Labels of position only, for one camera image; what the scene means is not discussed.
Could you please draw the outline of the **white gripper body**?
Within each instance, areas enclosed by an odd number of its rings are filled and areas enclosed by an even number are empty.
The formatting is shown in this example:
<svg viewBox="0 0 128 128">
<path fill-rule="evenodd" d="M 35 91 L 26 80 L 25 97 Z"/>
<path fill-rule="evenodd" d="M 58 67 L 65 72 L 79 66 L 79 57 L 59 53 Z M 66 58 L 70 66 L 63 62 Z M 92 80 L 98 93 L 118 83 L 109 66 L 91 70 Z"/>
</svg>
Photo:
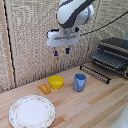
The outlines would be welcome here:
<svg viewBox="0 0 128 128">
<path fill-rule="evenodd" d="M 53 29 L 47 33 L 47 42 L 48 47 L 58 47 L 72 45 L 79 42 L 79 33 L 73 32 L 69 35 L 63 35 L 59 29 Z"/>
</svg>

